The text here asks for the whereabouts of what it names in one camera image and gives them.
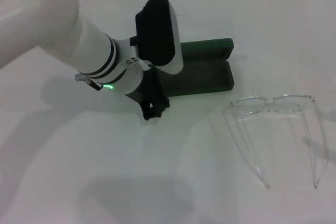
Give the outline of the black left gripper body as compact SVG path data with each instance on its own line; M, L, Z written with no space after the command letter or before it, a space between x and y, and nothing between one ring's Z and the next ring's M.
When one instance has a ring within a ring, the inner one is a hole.
M143 101L150 101L156 109L156 105L160 101L169 100L164 94L156 69L143 71L140 84L134 91L127 94L127 97L137 102L140 105L141 110Z

